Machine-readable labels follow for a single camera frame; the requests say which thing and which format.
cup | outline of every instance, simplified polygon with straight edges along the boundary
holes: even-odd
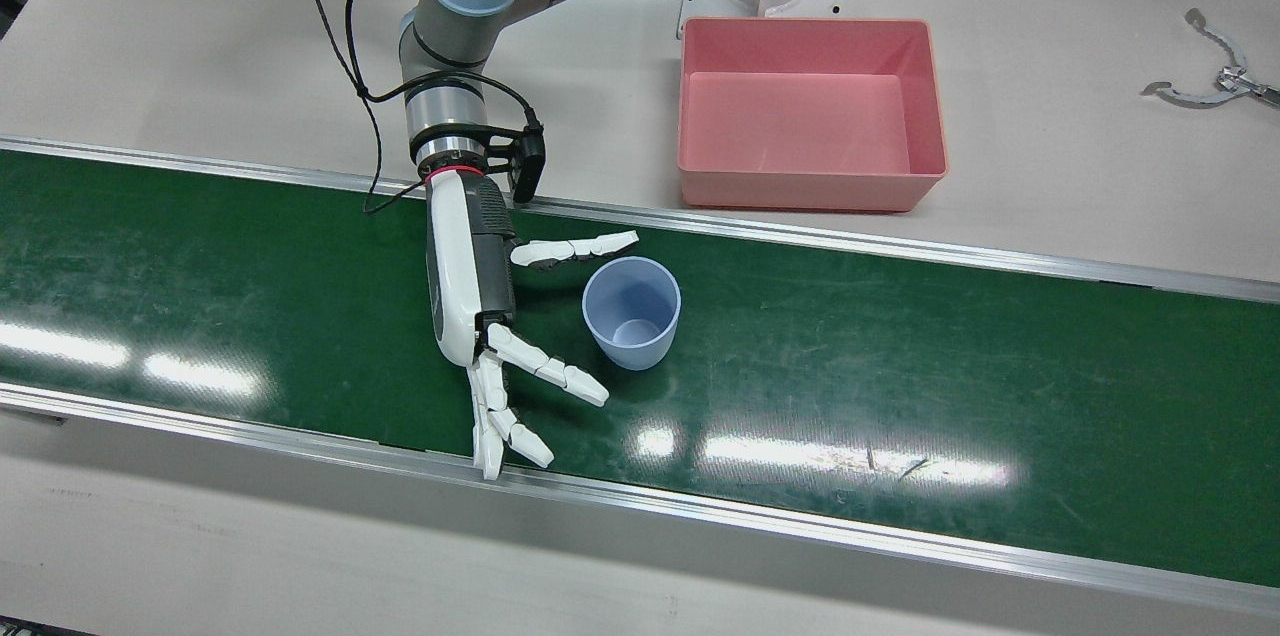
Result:
[[[680,285],[663,264],[614,258],[586,282],[582,319],[613,363],[644,371],[662,361],[676,338]]]

green conveyor belt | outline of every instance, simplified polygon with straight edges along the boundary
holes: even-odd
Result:
[[[422,202],[14,152],[0,186],[0,381],[470,454]],[[588,334],[593,264],[516,273],[518,330],[613,393],[512,372],[556,471],[1280,586],[1276,305],[640,232],[685,293],[648,372]]]

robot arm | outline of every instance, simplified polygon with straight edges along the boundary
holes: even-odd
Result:
[[[636,243],[635,232],[593,241],[538,244],[538,258],[512,258],[520,247],[507,203],[489,179],[494,157],[509,160],[512,198],[532,197],[541,174],[540,125],[524,133],[486,125],[484,93],[462,72],[479,74],[499,31],[566,0],[419,0],[402,24],[399,56],[404,81],[440,74],[406,95],[411,157],[426,182],[428,284],[435,339],[452,363],[467,370],[475,416],[474,462],[485,479],[498,476],[509,445],[534,463],[553,454],[507,407],[503,363],[562,386],[591,404],[608,390],[595,378],[521,339],[511,330],[515,298],[511,264],[544,267],[563,258],[608,256]],[[494,134],[512,139],[493,148]]]

pink plastic bin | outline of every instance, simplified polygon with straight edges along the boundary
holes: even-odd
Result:
[[[946,175],[923,20],[691,18],[684,49],[691,206],[910,211]]]

white table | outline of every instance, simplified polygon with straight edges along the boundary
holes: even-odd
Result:
[[[369,127],[311,0],[32,1],[0,44],[0,133],[371,171]],[[415,1],[358,3],[375,84],[396,83],[396,29]],[[1280,83],[1280,0],[847,0],[845,15],[932,26],[951,173],[908,215],[750,216],[1280,282],[1280,113],[1138,95],[1165,79],[1210,90],[1225,65],[1181,20],[1190,6]],[[541,195],[681,207],[677,13],[677,0],[576,0],[499,38],[489,74],[548,124]],[[407,179],[401,109],[380,114],[388,174]]]
[[[397,77],[394,29],[413,1],[358,4],[376,84]],[[1189,6],[1280,81],[1280,0],[847,0],[845,15],[931,22],[951,174],[909,215],[751,216],[1280,282],[1280,113],[1138,97],[1156,79],[1207,88],[1222,65],[1181,20]],[[677,13],[676,0],[577,0],[502,36],[490,74],[549,125],[544,195],[681,209]],[[31,0],[0,42],[0,133],[371,166],[310,0]],[[407,179],[399,109],[379,113],[388,174]],[[1275,631],[93,422],[0,417],[0,613],[102,633]]]

